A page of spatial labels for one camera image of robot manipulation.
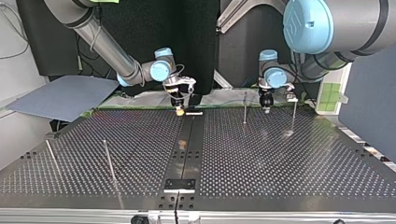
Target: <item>metal table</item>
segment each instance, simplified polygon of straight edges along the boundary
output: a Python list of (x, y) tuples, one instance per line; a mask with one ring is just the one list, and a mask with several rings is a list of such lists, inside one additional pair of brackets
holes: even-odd
[[(243, 108), (184, 118), (164, 110), (97, 111), (50, 139), (53, 155), (43, 143), (1, 171), (0, 207), (12, 214), (162, 211), (170, 220), (200, 211), (396, 214), (396, 174), (325, 118), (299, 108), (293, 120), (287, 107), (269, 115), (250, 108), (247, 124), (243, 117)], [(178, 179), (193, 180), (195, 192), (165, 193), (167, 181)]]

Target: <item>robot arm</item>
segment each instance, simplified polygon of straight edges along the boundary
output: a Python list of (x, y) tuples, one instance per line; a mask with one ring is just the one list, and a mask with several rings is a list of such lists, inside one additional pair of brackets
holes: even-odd
[(93, 16), (96, 4), (88, 0), (45, 0), (52, 14), (66, 27), (74, 29), (117, 71), (120, 83), (136, 85), (151, 81), (134, 58), (129, 56)]
[[(396, 2), (389, 0), (293, 0), (286, 5), (284, 36), (293, 51), (300, 80), (319, 81), (329, 71), (396, 42)], [(288, 86), (290, 68), (277, 62), (274, 50), (260, 56), (261, 104), (274, 103), (274, 89)]]
[(119, 83), (126, 86), (143, 84), (152, 80), (162, 82), (172, 97), (178, 115), (183, 115), (183, 97), (179, 86), (189, 86), (189, 96), (194, 91), (195, 80), (181, 77), (177, 71), (172, 50), (158, 49), (156, 61), (140, 64), (128, 55), (93, 16), (97, 4), (89, 0), (45, 0), (52, 14), (66, 27), (73, 29), (118, 73)]

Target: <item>blue-gray panel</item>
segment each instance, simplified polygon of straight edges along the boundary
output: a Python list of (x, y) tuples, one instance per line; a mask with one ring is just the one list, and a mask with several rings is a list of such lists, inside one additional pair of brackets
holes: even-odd
[(61, 77), (7, 105), (7, 108), (72, 122), (101, 104), (118, 86), (118, 82), (103, 78)]
[(352, 66), (347, 105), (340, 120), (352, 132), (396, 161), (396, 45)]

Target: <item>metal pin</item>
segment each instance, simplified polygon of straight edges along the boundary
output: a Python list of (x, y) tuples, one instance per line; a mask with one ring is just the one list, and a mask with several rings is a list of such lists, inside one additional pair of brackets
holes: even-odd
[(110, 157), (110, 151), (108, 150), (108, 146), (107, 146), (107, 140), (103, 140), (103, 147), (105, 148), (105, 152), (108, 160), (108, 166), (110, 167), (110, 172), (113, 177), (113, 180), (117, 181), (116, 174), (114, 173), (114, 169), (113, 169), (113, 162), (111, 161), (111, 157)]
[(247, 103), (247, 98), (248, 98), (248, 92), (245, 91), (245, 99), (244, 99), (244, 124), (247, 124), (247, 116), (248, 116), (248, 103)]
[(298, 103), (298, 102), (295, 102), (295, 103), (294, 103), (293, 121), (296, 119), (297, 103)]
[(47, 147), (48, 147), (48, 149), (49, 149), (49, 153), (50, 153), (52, 159), (53, 159), (53, 160), (56, 160), (55, 154), (53, 154), (52, 146), (50, 145), (50, 141), (49, 141), (48, 139), (46, 140), (46, 143), (47, 143)]
[(247, 124), (247, 116), (248, 116), (248, 106), (245, 105), (244, 124)]

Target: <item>white wall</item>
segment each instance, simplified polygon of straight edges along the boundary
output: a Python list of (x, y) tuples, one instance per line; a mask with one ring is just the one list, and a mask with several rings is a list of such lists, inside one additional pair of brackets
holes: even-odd
[[(15, 0), (0, 1), (17, 10)], [(19, 28), (15, 16), (7, 9), (6, 13)], [(0, 58), (19, 53), (25, 47), (26, 42), (15, 33), (0, 12)], [(38, 146), (50, 131), (47, 119), (12, 113), (2, 108), (43, 85), (45, 80), (38, 74), (30, 49), (16, 58), (0, 59), (0, 169)]]

